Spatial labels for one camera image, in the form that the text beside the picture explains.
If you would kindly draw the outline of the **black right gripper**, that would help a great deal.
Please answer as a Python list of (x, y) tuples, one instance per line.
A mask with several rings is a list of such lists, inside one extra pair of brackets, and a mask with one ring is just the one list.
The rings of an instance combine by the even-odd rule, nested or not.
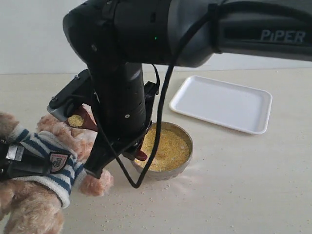
[(159, 85), (152, 82), (119, 85), (103, 90), (91, 102), (94, 88), (89, 70), (85, 69), (51, 98), (47, 111), (56, 119), (66, 122), (81, 105), (91, 106), (98, 134), (84, 169), (88, 175), (100, 179), (102, 170), (117, 156), (113, 146), (119, 149), (128, 144), (124, 153), (127, 158), (147, 158), (141, 148), (150, 128), (158, 90)]

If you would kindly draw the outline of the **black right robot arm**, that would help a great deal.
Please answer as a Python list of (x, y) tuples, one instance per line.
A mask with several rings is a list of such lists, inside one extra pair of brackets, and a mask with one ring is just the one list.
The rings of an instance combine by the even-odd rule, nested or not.
[(99, 178), (124, 155), (134, 159), (157, 121), (176, 66), (197, 68), (213, 54), (310, 61), (309, 0), (88, 0), (62, 21), (65, 37), (86, 69), (48, 105), (66, 121), (91, 106), (98, 134), (84, 169)]

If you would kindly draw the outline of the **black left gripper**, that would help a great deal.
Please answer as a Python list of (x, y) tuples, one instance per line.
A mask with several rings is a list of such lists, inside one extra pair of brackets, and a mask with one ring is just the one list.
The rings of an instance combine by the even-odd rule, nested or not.
[(45, 176), (64, 168), (69, 154), (49, 152), (36, 155), (20, 144), (0, 140), (0, 179), (9, 180), (24, 176)]

